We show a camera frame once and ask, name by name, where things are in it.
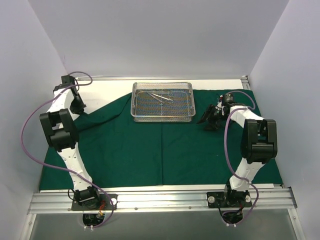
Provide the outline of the green surgical drape cloth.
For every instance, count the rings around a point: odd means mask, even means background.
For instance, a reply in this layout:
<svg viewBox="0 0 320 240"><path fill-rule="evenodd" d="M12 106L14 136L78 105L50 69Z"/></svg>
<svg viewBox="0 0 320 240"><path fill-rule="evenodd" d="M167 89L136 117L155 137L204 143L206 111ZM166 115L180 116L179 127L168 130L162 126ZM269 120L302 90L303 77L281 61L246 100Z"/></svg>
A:
<svg viewBox="0 0 320 240"><path fill-rule="evenodd" d="M221 90L195 90L196 115L191 122L135 122L131 95L81 115L79 152L93 182L102 188L159 185L218 185L231 176L223 128L197 124ZM232 169L241 159L242 128L228 128L227 152Z"/></svg>

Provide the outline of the steel surgical scissors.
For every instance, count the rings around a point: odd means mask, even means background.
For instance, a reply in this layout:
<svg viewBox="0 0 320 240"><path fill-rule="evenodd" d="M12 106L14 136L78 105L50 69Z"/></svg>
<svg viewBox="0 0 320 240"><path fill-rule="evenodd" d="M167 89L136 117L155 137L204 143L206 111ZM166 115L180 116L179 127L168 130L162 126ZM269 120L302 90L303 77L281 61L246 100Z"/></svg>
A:
<svg viewBox="0 0 320 240"><path fill-rule="evenodd" d="M157 101L159 101L160 103L169 103L169 104L172 104L174 102L174 99L173 98L170 98L170 97L165 97L165 96L161 96L161 95L155 95L153 93L147 93L150 97L156 99Z"/></svg>

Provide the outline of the metal mesh instrument tray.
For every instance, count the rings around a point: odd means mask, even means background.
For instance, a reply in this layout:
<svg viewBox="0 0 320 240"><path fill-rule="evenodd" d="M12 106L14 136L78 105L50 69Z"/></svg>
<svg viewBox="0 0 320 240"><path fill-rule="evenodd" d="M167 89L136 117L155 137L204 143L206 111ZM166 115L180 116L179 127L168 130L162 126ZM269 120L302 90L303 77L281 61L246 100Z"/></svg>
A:
<svg viewBox="0 0 320 240"><path fill-rule="evenodd" d="M135 82L130 114L135 122L191 122L196 115L189 82Z"/></svg>

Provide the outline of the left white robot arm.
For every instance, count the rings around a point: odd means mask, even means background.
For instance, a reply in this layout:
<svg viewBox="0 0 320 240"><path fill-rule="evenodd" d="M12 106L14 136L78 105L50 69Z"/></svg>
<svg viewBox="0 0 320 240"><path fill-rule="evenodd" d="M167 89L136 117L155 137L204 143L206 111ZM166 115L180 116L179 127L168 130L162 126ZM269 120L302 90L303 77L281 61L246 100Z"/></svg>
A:
<svg viewBox="0 0 320 240"><path fill-rule="evenodd" d="M47 112L40 114L39 120L48 145L63 160L71 177L72 200L79 206L95 210L100 206L101 197L79 151L80 135L74 120L84 113L86 105L76 85L73 76L63 75L61 84L53 90L55 99Z"/></svg>

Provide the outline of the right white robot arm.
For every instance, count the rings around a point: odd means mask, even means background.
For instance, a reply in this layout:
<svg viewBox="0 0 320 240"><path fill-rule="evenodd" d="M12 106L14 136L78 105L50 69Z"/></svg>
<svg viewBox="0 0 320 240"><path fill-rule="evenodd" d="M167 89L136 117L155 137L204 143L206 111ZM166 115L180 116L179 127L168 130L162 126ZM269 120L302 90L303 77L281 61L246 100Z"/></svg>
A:
<svg viewBox="0 0 320 240"><path fill-rule="evenodd" d="M276 121L262 118L252 112L252 109L242 103L210 104L197 122L198 124L207 123L205 126L207 131L216 131L221 121L226 121L224 153L232 176L226 183L222 200L230 207L240 200L246 200L250 185L258 171L278 153ZM227 149L228 127L231 121L242 127L240 142L242 159L236 170L231 167Z"/></svg>

